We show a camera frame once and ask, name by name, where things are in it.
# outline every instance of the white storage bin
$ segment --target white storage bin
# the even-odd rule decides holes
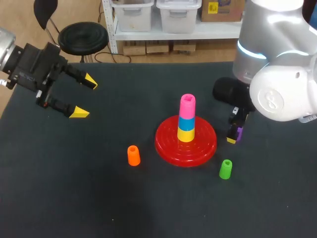
[[[202,0],[157,0],[163,31],[192,33],[196,25],[197,9]]]
[[[151,30],[151,7],[154,0],[138,0],[138,4],[123,4],[111,1],[115,15],[118,18],[118,24],[121,31],[150,31]]]

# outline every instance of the black chair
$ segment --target black chair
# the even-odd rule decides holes
[[[57,0],[34,1],[35,17],[52,42],[70,55],[81,56],[80,62],[93,62],[91,55],[101,51],[109,42],[107,30],[95,22],[78,22],[65,27],[59,32],[51,19],[56,9]],[[58,32],[58,44],[47,29],[48,21]]]

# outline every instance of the orange cup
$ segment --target orange cup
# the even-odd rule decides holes
[[[139,149],[135,145],[128,148],[128,162],[131,166],[137,166],[141,162]]]

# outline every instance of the stool seat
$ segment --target stool seat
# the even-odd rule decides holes
[[[87,56],[101,51],[109,42],[107,30],[95,22],[78,22],[58,36],[60,49],[70,55]]]

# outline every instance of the plastic toy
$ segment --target plastic toy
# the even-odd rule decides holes
[[[220,168],[219,177],[222,179],[229,179],[231,176],[231,170],[232,162],[230,160],[224,160]]]
[[[198,166],[207,162],[216,151],[216,133],[207,121],[195,117],[195,106],[194,95],[183,95],[179,116],[166,119],[157,129],[156,150],[173,165]]]
[[[131,145],[128,148],[128,163],[131,166],[137,166],[141,162],[139,149],[135,145]]]

